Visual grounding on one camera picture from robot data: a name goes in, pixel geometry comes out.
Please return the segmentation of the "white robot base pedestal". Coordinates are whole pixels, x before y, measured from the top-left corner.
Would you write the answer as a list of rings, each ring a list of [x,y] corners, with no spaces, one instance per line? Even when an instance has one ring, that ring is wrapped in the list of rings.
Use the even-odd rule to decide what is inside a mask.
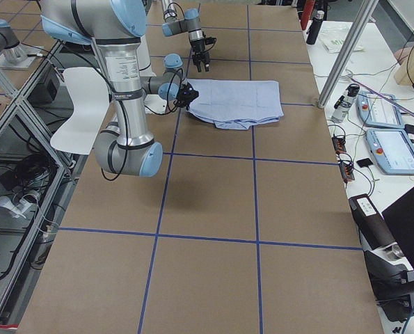
[[[151,77],[156,76],[152,71],[152,64],[149,55],[148,43],[146,36],[141,37],[141,43],[138,46],[137,57],[138,57],[138,66],[141,77]],[[146,113],[156,113],[164,114],[166,112],[167,102],[160,98],[158,94],[148,94],[144,99],[145,103],[145,112]]]

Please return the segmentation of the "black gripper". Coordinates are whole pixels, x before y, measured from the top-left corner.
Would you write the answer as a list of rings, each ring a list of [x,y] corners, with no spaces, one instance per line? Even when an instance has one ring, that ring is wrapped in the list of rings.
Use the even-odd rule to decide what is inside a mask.
[[[198,97],[199,92],[190,83],[182,84],[177,94],[175,106],[189,110],[190,104]]]
[[[210,57],[209,51],[204,43],[204,38],[197,40],[190,39],[189,42],[193,51],[192,60],[197,68],[197,71],[202,72],[202,64],[204,64],[205,71],[208,72]]]

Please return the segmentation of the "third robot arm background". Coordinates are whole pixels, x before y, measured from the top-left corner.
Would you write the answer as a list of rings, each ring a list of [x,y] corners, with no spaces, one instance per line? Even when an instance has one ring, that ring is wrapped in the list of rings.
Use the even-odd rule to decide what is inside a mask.
[[[13,29],[4,19],[0,19],[0,54],[9,63],[20,63],[28,57]]]

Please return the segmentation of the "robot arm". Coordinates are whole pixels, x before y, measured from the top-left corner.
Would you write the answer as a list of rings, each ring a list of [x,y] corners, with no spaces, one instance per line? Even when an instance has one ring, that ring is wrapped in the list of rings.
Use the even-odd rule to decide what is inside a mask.
[[[209,50],[216,44],[215,37],[208,37],[201,27],[198,9],[182,7],[174,1],[162,1],[164,23],[162,31],[166,37],[187,33],[191,46],[191,58],[198,72],[210,69]]]
[[[162,77],[140,77],[137,50],[147,28],[142,1],[43,1],[42,26],[51,37],[91,45],[100,75],[116,107],[117,126],[95,139],[95,157],[104,173],[154,176],[161,166],[162,145],[148,130],[145,95],[156,93],[177,108],[188,108],[198,91],[183,78],[182,62]]]

